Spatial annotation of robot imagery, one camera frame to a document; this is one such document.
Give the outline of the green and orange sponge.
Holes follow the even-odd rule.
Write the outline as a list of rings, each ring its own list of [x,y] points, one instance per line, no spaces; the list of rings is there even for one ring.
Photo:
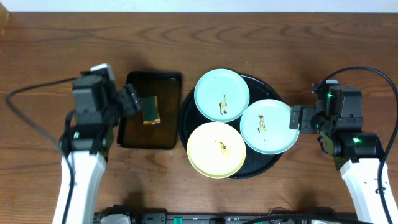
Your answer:
[[[145,96],[141,98],[143,125],[160,123],[158,99],[156,96]]]

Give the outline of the light blue plate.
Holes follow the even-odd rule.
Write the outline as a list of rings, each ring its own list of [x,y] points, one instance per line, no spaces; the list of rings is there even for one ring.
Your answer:
[[[259,100],[248,106],[240,120],[245,143],[261,154],[280,154],[290,149],[300,131],[290,129],[291,107],[279,100]]]
[[[243,77],[224,68],[206,72],[194,89],[199,112],[211,121],[227,123],[238,119],[249,99],[249,87]]]

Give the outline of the light blue plate top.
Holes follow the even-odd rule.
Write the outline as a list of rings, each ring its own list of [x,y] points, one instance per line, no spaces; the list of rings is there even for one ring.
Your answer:
[[[206,72],[194,89],[199,112],[211,121],[227,123],[238,119],[249,99],[249,87],[243,77],[224,68]]]

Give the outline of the pale yellow plate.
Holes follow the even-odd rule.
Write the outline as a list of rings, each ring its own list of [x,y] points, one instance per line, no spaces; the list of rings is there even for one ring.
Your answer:
[[[197,127],[187,142],[187,156],[200,174],[224,179],[237,173],[246,158],[240,133],[226,123],[209,122]]]

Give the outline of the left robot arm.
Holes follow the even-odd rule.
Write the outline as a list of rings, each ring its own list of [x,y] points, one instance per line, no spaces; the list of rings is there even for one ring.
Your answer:
[[[92,223],[113,129],[141,106],[131,84],[117,90],[112,75],[98,72],[74,80],[72,94],[75,109],[60,137],[62,182],[53,222]]]

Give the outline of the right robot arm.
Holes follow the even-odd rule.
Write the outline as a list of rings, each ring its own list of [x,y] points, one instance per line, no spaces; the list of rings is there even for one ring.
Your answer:
[[[375,133],[362,130],[362,99],[355,87],[327,83],[319,89],[315,105],[292,107],[290,128],[318,135],[322,151],[333,157],[350,192],[358,220],[387,223],[389,214],[396,222],[387,168],[379,170],[382,144]]]

